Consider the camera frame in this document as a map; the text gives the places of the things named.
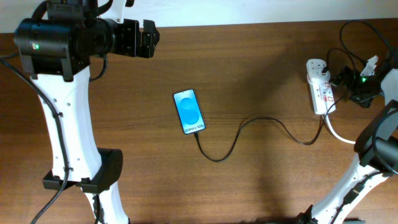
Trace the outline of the white power strip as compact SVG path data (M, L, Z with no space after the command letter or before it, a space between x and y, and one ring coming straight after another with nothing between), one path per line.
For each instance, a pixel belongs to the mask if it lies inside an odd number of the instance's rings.
M322 69L322 72L328 71L326 66L326 62L321 59L310 59L306 63L307 73L309 70L314 69ZM312 96L313 110L315 114L321 115L325 114L329 108L329 113L334 112L336 107L333 106L335 103L335 99L333 96L333 91L331 88L331 84L329 82L326 83L316 83L314 85L310 85L310 93Z

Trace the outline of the blue Galaxy smartphone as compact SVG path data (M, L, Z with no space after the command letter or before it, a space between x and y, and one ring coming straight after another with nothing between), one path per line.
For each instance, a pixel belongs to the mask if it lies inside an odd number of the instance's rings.
M201 110L192 89L173 95L184 134L192 134L206 128Z

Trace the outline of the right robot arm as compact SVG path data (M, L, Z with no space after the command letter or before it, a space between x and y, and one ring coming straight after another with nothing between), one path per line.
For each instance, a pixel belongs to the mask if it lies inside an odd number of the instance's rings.
M382 63L377 61L377 56L368 59L360 72L345 67L335 77L330 76L327 62L307 62L314 110L325 121L335 110L333 86L346 87L349 99L364 108L382 95L385 107L353 141L354 158L342 179L294 223L346 223L349 213L373 188L397 174L397 138L393 135L397 131L397 49L391 49Z

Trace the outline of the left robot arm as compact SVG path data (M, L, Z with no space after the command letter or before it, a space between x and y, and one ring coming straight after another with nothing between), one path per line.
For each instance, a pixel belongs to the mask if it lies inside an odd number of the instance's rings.
M129 223L118 190L119 149L98 148L90 117L90 58L109 54L151 58L160 34L150 20L124 17L128 0L47 0L16 29L25 81L41 101L53 165L43 185L60 194L81 188L96 223Z

